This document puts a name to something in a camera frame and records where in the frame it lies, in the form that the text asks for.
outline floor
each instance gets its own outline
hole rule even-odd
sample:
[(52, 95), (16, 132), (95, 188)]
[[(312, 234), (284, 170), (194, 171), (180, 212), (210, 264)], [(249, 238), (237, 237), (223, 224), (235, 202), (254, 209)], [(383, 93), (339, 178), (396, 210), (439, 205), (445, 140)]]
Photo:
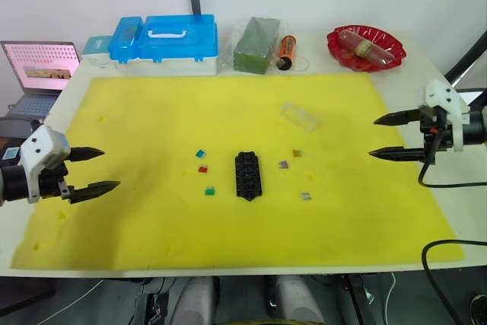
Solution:
[[(451, 322), (447, 312), (427, 282), (423, 272), (396, 272), (397, 284), (389, 302), (389, 324), (445, 324)], [(479, 293), (487, 293), (487, 267), (444, 269), (434, 272), (441, 287), (461, 318), (468, 323), (469, 300)], [(356, 325), (353, 307), (338, 276), (305, 276), (308, 287), (320, 306), (329, 325)], [(47, 325), (110, 325), (129, 324), (134, 311), (135, 296), (141, 291), (161, 292), (169, 289), (168, 316), (189, 279), (152, 279), (148, 284), (105, 280), (88, 296), (45, 322)], [(83, 295), (98, 279), (57, 279), (56, 294), (50, 299), (0, 318), (2, 325), (35, 325)], [(384, 323), (384, 300), (392, 283), (390, 273), (364, 276), (367, 290), (374, 296), (371, 310), (376, 324)], [(235, 320), (268, 319), (263, 297), (261, 276), (221, 277), (221, 299), (216, 312), (216, 323)]]

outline red bowl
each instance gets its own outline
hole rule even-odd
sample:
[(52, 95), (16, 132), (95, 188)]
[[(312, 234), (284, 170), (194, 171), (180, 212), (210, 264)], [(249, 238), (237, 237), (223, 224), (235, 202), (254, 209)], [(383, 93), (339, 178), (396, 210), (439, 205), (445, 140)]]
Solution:
[[(351, 30), (352, 32), (358, 33), (360, 36), (372, 41), (386, 51), (389, 51), (394, 55), (394, 61), (384, 66), (378, 66), (371, 64), (366, 59), (358, 57), (352, 51), (339, 44), (338, 33), (343, 30)], [(338, 27), (335, 28), (332, 33), (329, 33), (326, 38), (328, 39), (329, 53), (331, 53), (341, 65), (351, 68), (356, 72), (378, 72), (380, 70), (395, 68), (396, 66), (401, 65), (402, 60), (406, 57), (406, 51), (404, 51), (401, 42), (387, 32), (369, 26)]]

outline small colored block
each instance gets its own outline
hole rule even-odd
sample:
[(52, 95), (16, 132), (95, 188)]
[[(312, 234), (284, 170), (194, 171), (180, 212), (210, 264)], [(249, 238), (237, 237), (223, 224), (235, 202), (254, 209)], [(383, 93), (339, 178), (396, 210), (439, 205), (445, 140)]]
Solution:
[(206, 188), (205, 196), (214, 196), (215, 195), (215, 188), (213, 186), (209, 186)]
[(311, 196), (310, 196), (309, 192), (301, 192), (301, 193), (299, 193), (299, 195), (301, 196), (301, 199), (304, 201), (311, 200)]

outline blue plastic box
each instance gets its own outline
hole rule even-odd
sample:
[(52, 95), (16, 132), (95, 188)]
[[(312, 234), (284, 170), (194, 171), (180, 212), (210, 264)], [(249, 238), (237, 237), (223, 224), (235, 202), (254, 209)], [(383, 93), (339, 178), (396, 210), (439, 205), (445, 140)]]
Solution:
[(129, 60), (194, 59), (202, 62), (218, 56), (215, 17), (202, 15), (161, 15), (120, 19), (110, 45), (110, 58), (120, 63)]

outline yellow foam sheet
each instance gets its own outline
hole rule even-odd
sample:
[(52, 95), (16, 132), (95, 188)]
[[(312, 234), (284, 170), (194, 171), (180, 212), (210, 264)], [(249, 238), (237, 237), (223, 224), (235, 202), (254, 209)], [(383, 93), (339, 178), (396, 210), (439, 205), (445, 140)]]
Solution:
[[(291, 101), (321, 123), (303, 132)], [(68, 164), (69, 184), (120, 180), (70, 206), (36, 205), (12, 262), (32, 269), (174, 269), (418, 263), (453, 237), (414, 163), (368, 152), (402, 145), (367, 75), (94, 79), (68, 131), (106, 152)], [(196, 152), (206, 152), (197, 158)], [(294, 158), (293, 149), (303, 151)], [(259, 157), (263, 195), (236, 197), (234, 158)], [(279, 169), (286, 160), (289, 169)], [(208, 173), (199, 173), (200, 165)], [(214, 196), (205, 196), (207, 186)], [(300, 192), (309, 192), (303, 201)], [(458, 260), (459, 247), (431, 260)]]

